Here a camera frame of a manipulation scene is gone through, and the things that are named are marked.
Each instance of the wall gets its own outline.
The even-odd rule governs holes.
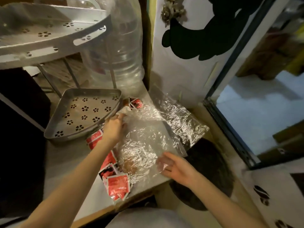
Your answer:
[[[163,34],[169,29],[160,19],[163,4],[164,0],[157,0],[150,85],[157,84],[175,99],[182,94],[181,103],[191,108],[205,98],[256,12],[250,15],[244,30],[231,49],[209,60],[199,61],[198,57],[184,60],[177,57],[170,47],[162,46]],[[183,5],[187,11],[187,20],[182,25],[188,29],[203,29],[214,16],[212,4],[208,0],[184,0]]]
[[[226,74],[225,78],[221,82],[221,84],[218,86],[217,90],[212,95],[213,99],[217,99],[220,95],[220,93],[224,90],[226,85],[230,82],[230,80],[234,77],[236,72],[239,70],[239,68],[242,66],[242,64],[245,62],[246,58],[251,54],[252,50],[257,46],[261,38],[266,34],[267,30],[270,28],[270,26],[275,22],[276,18],[279,16],[279,14],[283,11],[285,6],[289,0],[276,0],[266,16],[264,17],[261,24],[258,26],[257,30],[254,32],[252,37],[250,38],[247,45],[244,47],[228,73]]]

